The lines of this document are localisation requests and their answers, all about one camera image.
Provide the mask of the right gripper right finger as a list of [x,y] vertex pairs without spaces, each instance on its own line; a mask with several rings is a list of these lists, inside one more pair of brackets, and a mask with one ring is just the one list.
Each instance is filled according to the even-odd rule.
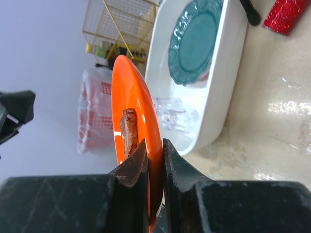
[[214,181],[163,141],[171,233],[308,233],[311,193],[288,181]]

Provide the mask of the pink trash basket with bag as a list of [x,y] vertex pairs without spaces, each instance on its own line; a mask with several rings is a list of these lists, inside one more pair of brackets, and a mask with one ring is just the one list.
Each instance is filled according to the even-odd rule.
[[78,141],[80,154],[102,153],[114,148],[111,93],[112,70],[93,67],[82,76],[78,100]]

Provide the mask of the teal scalloped plate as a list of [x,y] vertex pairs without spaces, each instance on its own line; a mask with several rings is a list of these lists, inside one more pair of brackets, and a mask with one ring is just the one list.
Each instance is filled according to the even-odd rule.
[[224,2],[190,1],[173,28],[168,47],[168,68],[176,84],[198,82],[210,69]]

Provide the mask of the red label sauce bottle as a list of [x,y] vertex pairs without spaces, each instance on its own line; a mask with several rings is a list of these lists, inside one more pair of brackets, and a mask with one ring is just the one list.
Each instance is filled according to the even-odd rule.
[[99,45],[93,45],[90,43],[86,44],[86,53],[93,54],[100,58],[106,57],[106,49],[104,49],[103,47]]

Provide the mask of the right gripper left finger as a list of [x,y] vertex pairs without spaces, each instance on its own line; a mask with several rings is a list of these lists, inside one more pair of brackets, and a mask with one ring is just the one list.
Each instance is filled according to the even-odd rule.
[[148,158],[141,141],[108,174],[13,177],[0,186],[3,233],[146,233]]

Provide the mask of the orange plate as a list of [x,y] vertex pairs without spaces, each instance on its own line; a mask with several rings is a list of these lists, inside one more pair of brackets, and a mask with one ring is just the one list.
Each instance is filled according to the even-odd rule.
[[146,82],[133,62],[124,55],[119,55],[114,63],[111,98],[117,162],[123,163],[138,144],[145,141],[149,167],[149,231],[152,232],[164,189],[163,143]]

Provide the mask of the clear glass cup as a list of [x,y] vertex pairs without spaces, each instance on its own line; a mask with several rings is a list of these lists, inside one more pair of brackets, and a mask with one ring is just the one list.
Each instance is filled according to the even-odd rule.
[[167,109],[160,116],[161,125],[169,131],[192,133],[199,114],[194,109]]
[[153,99],[153,104],[155,107],[156,115],[160,116],[162,112],[165,111],[166,109],[180,108],[182,106],[182,101],[180,98],[176,97],[167,97],[167,98],[156,97]]

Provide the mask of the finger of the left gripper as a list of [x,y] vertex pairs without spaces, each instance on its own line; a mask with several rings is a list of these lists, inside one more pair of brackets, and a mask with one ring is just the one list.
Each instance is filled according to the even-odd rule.
[[34,118],[36,94],[31,90],[1,92],[0,94],[0,143],[19,134],[20,128]]

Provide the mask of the pink plate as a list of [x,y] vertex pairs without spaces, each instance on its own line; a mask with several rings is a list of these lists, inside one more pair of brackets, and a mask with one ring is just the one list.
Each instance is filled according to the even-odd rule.
[[210,72],[210,69],[206,69],[201,75],[200,77],[198,78],[198,82],[203,82],[205,80],[208,79],[208,76],[209,76],[209,72]]

